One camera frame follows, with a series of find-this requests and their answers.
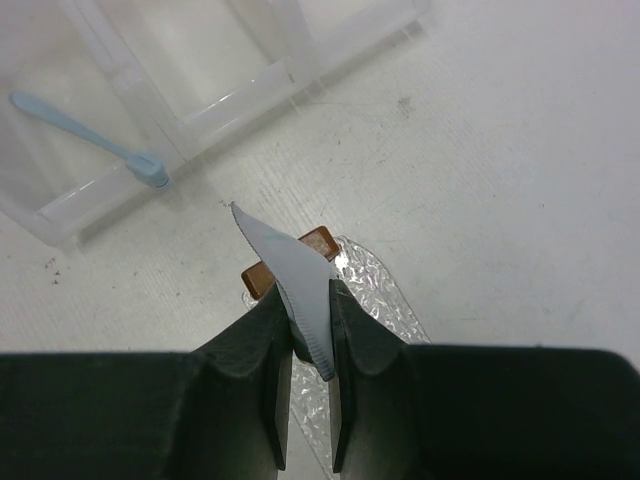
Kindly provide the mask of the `green cap toothpaste tube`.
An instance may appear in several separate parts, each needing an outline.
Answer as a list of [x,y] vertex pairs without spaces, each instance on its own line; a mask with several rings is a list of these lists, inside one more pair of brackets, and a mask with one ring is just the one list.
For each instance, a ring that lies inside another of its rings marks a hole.
[[274,276],[285,310],[309,352],[308,362],[324,381],[330,381],[336,373],[329,299],[333,267],[315,250],[239,205],[233,203],[231,211],[245,239]]

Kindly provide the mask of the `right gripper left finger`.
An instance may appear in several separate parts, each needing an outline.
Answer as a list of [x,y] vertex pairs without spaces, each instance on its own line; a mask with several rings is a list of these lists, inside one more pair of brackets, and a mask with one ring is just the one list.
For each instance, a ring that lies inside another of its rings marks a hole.
[[192,352],[1,358],[5,479],[274,479],[292,341],[276,290]]

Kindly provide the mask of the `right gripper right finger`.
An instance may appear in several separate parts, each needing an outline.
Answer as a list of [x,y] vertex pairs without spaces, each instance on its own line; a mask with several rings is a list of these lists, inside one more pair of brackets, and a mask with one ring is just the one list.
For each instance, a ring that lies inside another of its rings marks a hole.
[[639,374],[603,350],[409,344],[330,285],[343,479],[635,479]]

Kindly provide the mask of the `clear textured glass tray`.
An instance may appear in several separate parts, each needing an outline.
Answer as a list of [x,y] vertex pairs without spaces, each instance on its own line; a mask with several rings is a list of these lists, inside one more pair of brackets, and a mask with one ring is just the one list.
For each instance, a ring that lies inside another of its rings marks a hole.
[[[319,226],[299,240],[316,250],[333,265],[367,314],[406,343],[430,341],[395,279],[370,250],[345,237],[334,237]],[[299,359],[293,360],[291,411],[293,418],[328,479],[333,473],[330,440],[329,387],[316,369]]]

